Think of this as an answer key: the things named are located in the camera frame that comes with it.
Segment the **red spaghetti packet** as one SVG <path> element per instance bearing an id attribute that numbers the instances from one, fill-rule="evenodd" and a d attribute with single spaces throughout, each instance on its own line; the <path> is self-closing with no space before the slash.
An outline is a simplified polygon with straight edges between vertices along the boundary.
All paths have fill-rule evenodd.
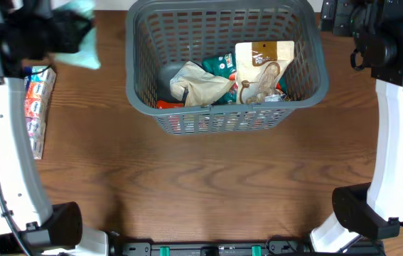
<path id="1" fill-rule="evenodd" d="M 263 129 L 272 116 L 270 110 L 253 110 L 239 105 L 216 105 L 183 108 L 182 103 L 159 100 L 158 110 L 175 110 L 176 113 L 157 116 L 155 120 L 169 134 L 208 134 Z"/>

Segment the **beige snack pouch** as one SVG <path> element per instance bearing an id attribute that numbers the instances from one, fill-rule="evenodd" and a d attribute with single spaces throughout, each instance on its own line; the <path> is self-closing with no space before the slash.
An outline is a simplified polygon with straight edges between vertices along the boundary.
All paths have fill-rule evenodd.
<path id="1" fill-rule="evenodd" d="M 186 107 L 211 105 L 235 84 L 233 80 L 205 72 L 188 61 L 170 79 L 170 93 Z"/>

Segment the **mint green small packet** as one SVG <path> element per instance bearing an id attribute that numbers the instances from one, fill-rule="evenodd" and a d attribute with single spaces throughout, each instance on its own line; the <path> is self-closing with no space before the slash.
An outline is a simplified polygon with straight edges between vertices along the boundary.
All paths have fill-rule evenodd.
<path id="1" fill-rule="evenodd" d="M 58 7 L 58 10 L 70 10 L 91 22 L 95 20 L 94 0 L 72 0 Z M 74 65 L 81 68 L 97 70 L 101 67 L 101 62 L 97 54 L 97 30 L 95 26 L 83 37 L 79 51 L 76 53 L 56 53 L 54 58 L 61 63 Z"/>

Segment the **colourful tissue multipack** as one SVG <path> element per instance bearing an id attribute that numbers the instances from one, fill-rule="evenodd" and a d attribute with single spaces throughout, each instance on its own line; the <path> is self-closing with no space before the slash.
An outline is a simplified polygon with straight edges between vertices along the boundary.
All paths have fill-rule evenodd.
<path id="1" fill-rule="evenodd" d="M 57 74 L 46 66 L 24 68 L 24 114 L 34 159 L 42 159 L 48 106 Z"/>

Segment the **brown dried food pouch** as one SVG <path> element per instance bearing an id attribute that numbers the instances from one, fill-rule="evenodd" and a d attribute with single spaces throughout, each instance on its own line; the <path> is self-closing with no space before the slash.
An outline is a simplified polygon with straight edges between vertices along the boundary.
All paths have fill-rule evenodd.
<path id="1" fill-rule="evenodd" d="M 256 41 L 235 45 L 237 103 L 254 104 L 277 94 L 277 83 L 294 60 L 293 41 Z"/>

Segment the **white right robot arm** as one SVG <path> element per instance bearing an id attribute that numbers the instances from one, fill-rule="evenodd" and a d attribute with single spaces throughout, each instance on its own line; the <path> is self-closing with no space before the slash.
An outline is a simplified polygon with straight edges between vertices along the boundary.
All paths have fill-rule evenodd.
<path id="1" fill-rule="evenodd" d="M 376 80 L 379 129 L 371 182 L 333 191 L 333 213 L 311 231 L 313 254 L 381 255 L 403 228 L 403 1 L 324 1 L 322 31 L 354 40 L 356 71 Z"/>

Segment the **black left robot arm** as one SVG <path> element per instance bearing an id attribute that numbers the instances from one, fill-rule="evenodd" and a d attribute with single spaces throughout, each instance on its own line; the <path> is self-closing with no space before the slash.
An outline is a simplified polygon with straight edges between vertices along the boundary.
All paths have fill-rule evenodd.
<path id="1" fill-rule="evenodd" d="M 76 53 L 93 22 L 52 1 L 0 1 L 0 255 L 108 255 L 109 236 L 87 228 L 74 202 L 52 204 L 24 114 L 25 59 Z"/>

